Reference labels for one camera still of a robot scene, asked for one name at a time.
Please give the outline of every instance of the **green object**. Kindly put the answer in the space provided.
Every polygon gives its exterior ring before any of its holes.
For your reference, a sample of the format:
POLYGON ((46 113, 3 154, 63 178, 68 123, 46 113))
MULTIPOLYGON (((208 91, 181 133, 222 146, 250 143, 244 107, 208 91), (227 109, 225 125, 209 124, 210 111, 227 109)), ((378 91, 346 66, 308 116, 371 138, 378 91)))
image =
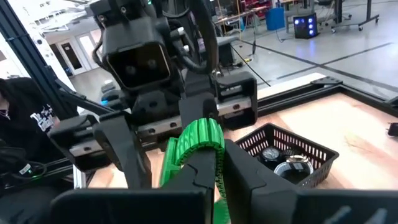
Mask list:
POLYGON ((184 129, 178 139, 169 139, 163 161, 160 185, 162 186, 172 179, 193 152, 209 146, 216 150, 216 185, 223 198, 214 204, 213 222, 225 224, 229 222, 223 180, 225 142, 223 130, 214 119, 202 118, 196 120, 184 129))

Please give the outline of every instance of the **blue box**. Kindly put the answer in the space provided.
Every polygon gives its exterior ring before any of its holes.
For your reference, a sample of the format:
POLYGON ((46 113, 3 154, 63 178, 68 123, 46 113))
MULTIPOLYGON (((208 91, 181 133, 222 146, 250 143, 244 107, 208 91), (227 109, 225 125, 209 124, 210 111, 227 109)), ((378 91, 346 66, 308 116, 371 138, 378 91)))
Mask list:
POLYGON ((285 27, 283 8, 273 8, 266 13, 267 30, 277 30, 285 27))

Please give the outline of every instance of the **basket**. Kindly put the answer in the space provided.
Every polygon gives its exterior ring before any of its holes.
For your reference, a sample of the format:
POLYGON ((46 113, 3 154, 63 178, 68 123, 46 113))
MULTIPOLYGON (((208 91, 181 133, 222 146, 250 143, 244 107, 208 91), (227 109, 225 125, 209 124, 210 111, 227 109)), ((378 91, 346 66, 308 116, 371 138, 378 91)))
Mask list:
POLYGON ((300 151, 314 168, 311 175, 297 183, 298 186, 306 188, 316 187, 324 181, 328 177, 333 161, 339 156, 338 152, 271 123, 241 138, 236 144, 253 157, 257 157, 263 149, 271 146, 281 151, 288 149, 300 151))

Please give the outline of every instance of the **concrete floor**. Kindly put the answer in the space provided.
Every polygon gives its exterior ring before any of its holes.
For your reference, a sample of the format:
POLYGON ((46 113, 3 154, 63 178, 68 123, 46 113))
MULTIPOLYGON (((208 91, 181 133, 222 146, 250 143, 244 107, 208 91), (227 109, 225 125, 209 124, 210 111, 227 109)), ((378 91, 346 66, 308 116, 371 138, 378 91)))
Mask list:
MULTIPOLYGON (((364 21, 366 1, 346 0, 343 11, 353 15, 348 22, 364 21)), ((358 26, 351 26, 336 28, 337 32, 332 34, 330 26, 322 26, 320 35, 310 40, 292 39, 293 34, 286 34, 283 29, 278 30, 278 35, 266 31, 263 21, 256 36, 255 55, 249 56, 252 45, 247 44, 254 40, 252 29, 242 33, 245 42, 234 42, 233 47, 243 58, 253 58, 249 65, 270 85, 319 72, 389 99, 398 95, 398 29, 394 28, 398 23, 398 0, 374 0, 372 14, 380 14, 379 23, 365 24, 362 32, 358 26), (286 40, 281 43, 277 36, 286 40)), ((240 70, 251 71, 245 66, 231 74, 240 70)), ((107 79, 112 76, 96 69, 71 81, 78 92, 98 101, 101 85, 107 79)), ((259 88, 267 87, 260 78, 257 80, 259 88)))

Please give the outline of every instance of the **wooden tabletop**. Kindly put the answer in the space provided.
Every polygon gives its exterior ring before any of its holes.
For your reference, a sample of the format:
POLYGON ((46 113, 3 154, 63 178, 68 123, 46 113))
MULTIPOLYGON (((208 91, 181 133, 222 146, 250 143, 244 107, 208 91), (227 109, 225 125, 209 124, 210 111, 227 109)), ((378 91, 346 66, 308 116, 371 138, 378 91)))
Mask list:
MULTIPOLYGON (((302 86, 324 77, 313 73, 260 90, 259 98, 302 86)), ((258 119, 253 126, 228 131, 225 138, 238 140, 266 123, 274 123, 340 153, 320 189, 397 189, 398 139, 386 134, 385 114, 341 93, 279 111, 258 119)), ((164 153, 147 153, 152 183, 159 186, 164 153)), ((124 175, 114 166, 98 170, 89 187, 127 187, 124 175)))

